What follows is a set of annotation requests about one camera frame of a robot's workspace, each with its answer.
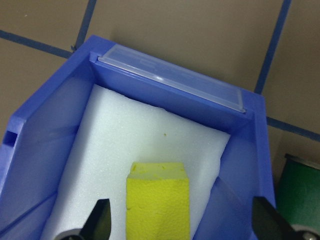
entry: sponge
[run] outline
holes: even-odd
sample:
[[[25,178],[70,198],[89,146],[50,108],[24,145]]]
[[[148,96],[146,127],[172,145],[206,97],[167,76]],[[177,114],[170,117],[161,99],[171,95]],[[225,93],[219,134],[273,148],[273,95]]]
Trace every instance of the sponge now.
[[[134,162],[126,180],[127,240],[189,240],[189,179],[181,162]]]

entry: blue grout line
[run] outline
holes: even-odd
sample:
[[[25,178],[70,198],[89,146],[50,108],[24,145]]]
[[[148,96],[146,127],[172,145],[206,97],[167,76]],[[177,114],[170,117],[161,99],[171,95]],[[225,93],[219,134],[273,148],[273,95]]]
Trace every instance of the blue grout line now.
[[[10,32],[6,32],[3,30],[0,30],[0,38],[2,39],[6,39],[9,40],[11,42],[17,43],[17,44],[21,44],[21,45],[25,45],[27,47],[33,48],[33,49],[37,49],[49,54],[53,54],[56,55],[58,57],[62,57],[62,58],[69,58],[72,55],[72,52],[67,51],[67,50],[63,50],[61,48],[55,47],[55,46],[51,46],[39,41],[35,41],[23,36],[19,36]]]
[[[260,75],[255,85],[254,92],[257,94],[261,94],[262,91],[264,90],[264,86],[266,84],[266,80],[272,64],[272,60],[274,58],[276,48],[281,36],[281,32],[288,15],[290,4],[291,4],[291,0],[284,0],[282,3],[282,7],[281,7],[281,10],[272,34],[272,38],[271,38],[271,41],[270,41],[268,50],[266,52],[261,71],[260,71]]]
[[[279,121],[279,120],[276,120],[276,119],[268,117],[268,116],[266,117],[266,121],[267,121],[267,124],[271,127],[281,129],[281,130],[284,130],[284,131],[287,131],[290,133],[298,134],[300,136],[303,136],[303,137],[315,140],[317,142],[320,142],[320,134],[315,133],[313,131],[303,129],[301,127],[294,126],[289,123]]]
[[[76,42],[74,45],[74,50],[77,50],[86,39],[86,35],[88,32],[89,24],[91,21],[91,17],[94,13],[95,6],[96,6],[97,0],[89,0],[88,4],[85,9],[85,13],[82,19],[81,27],[78,33],[78,37],[76,38]]]

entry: floor tile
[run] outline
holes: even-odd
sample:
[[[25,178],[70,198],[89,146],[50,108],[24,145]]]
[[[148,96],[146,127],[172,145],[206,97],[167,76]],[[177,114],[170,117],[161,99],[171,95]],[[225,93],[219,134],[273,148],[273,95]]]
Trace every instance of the floor tile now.
[[[0,29],[71,50],[76,43],[87,0],[0,1]]]
[[[98,0],[95,34],[254,90],[282,1]]]
[[[292,1],[263,91],[267,115],[320,134],[320,1]]]

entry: storage bin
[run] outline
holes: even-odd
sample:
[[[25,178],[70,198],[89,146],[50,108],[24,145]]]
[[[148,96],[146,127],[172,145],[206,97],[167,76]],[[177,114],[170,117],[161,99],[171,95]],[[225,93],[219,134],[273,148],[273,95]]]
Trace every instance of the storage bin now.
[[[263,97],[97,36],[9,120],[0,148],[0,239],[40,238],[93,84],[229,133],[194,239],[256,239],[253,196],[275,203]]]

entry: green object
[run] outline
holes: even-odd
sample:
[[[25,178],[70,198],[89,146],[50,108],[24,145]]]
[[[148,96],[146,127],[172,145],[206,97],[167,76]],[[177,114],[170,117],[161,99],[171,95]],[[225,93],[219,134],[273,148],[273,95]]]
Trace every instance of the green object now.
[[[277,210],[291,225],[307,226],[320,233],[320,166],[289,154],[285,157]]]

